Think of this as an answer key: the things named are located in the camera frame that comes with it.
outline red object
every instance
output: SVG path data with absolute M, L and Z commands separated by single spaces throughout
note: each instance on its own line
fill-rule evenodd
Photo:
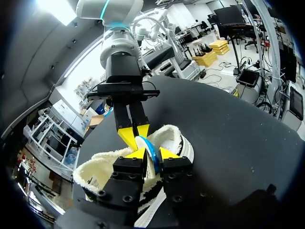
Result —
M 270 42 L 269 41 L 265 41 L 265 46 L 266 47 L 270 47 Z

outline white rack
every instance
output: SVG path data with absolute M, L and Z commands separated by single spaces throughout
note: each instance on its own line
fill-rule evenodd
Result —
M 74 162 L 74 165 L 67 166 L 64 162 L 65 162 L 67 153 L 70 149 L 69 146 L 71 145 L 71 143 L 77 143 L 77 141 L 71 135 L 69 135 L 63 128 L 61 128 L 60 125 L 62 123 L 63 123 L 63 121 L 61 121 L 61 123 L 59 123 L 59 125 L 58 125 L 52 120 L 51 117 L 49 117 L 47 114 L 44 114 L 41 123 L 39 123 L 39 125 L 36 128 L 34 128 L 34 130 L 31 131 L 29 129 L 29 127 L 26 126 L 26 127 L 24 127 L 23 132 L 24 132 L 24 135 L 29 140 L 29 147 L 32 149 L 32 154 L 34 154 L 34 156 L 37 157 L 50 170 L 54 171 L 55 173 L 60 175 L 62 178 L 71 181 L 72 173 L 75 170 L 76 165 L 77 165 L 77 160 L 79 157 L 80 149 L 78 149 L 78 151 L 77 151 L 76 160 Z M 62 142 L 59 142 L 59 143 L 63 144 L 64 146 L 66 146 L 66 150 L 64 152 L 62 159 L 60 159 L 61 154 L 59 154 L 55 149 L 53 149 L 51 146 L 49 146 L 47 144 L 47 140 L 48 140 L 47 138 L 50 137 L 51 135 L 53 135 L 52 132 L 50 132 L 50 130 L 52 128 L 59 130 L 64 135 L 69 137 L 69 141 L 68 141 L 67 145 L 63 144 Z M 42 133 L 42 136 L 39 139 L 35 139 L 37 136 L 37 131 L 40 131 L 40 133 Z M 47 151 L 46 146 L 48 146 L 49 149 L 51 148 L 50 152 Z

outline black table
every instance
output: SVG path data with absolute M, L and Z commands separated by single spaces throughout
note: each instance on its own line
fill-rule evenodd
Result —
M 159 97 L 143 103 L 149 133 L 176 125 L 194 148 L 194 171 L 206 188 L 229 205 L 257 189 L 276 186 L 281 199 L 297 173 L 305 143 L 298 134 L 267 113 L 229 93 L 192 81 L 154 76 Z M 145 83 L 146 89 L 152 89 Z M 116 133 L 114 116 L 101 122 L 84 141 L 78 165 L 98 152 L 126 147 Z M 73 186 L 73 200 L 83 198 Z M 172 214 L 160 206 L 150 227 L 169 226 Z
M 197 32 L 199 33 L 199 36 L 197 37 L 197 39 L 202 38 L 202 35 L 200 34 L 199 30 L 197 29 L 197 26 L 201 26 L 201 24 L 199 25 L 194 25 L 191 27 L 191 29 L 195 28 L 197 30 Z

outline yellow box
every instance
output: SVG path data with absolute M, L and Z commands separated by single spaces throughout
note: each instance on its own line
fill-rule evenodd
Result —
M 217 60 L 217 55 L 214 51 L 212 51 L 204 56 L 193 56 L 192 58 L 196 61 L 198 65 L 209 67 L 214 61 Z
M 217 55 L 225 55 L 228 51 L 230 50 L 230 48 L 228 47 L 227 49 L 222 50 L 221 52 L 215 52 Z
M 214 47 L 214 48 L 212 48 L 215 52 L 216 51 L 221 51 L 222 49 L 226 49 L 226 48 L 228 48 L 229 46 L 227 45 L 227 44 L 225 44 L 225 45 L 223 45 L 223 46 L 221 46 L 221 47 Z
M 219 48 L 219 47 L 222 47 L 224 45 L 228 44 L 228 41 L 222 41 L 222 40 L 217 40 L 213 43 L 210 43 L 209 46 L 211 48 Z

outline ceiling light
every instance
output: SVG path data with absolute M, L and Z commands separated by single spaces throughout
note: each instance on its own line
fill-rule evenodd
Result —
M 68 25 L 76 14 L 67 0 L 37 0 L 41 8 L 51 13 L 62 24 Z

